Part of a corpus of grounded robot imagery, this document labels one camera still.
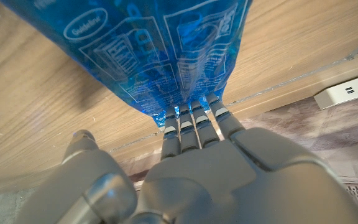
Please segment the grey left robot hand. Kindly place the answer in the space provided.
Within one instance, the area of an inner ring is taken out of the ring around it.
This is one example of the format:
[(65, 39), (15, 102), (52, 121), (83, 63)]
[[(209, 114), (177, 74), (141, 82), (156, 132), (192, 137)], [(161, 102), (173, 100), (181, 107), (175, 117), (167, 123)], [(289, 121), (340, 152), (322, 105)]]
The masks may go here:
[(17, 223), (358, 223), (358, 204), (315, 154), (267, 129), (246, 129), (218, 100), (165, 113), (159, 163), (140, 190), (87, 130)]

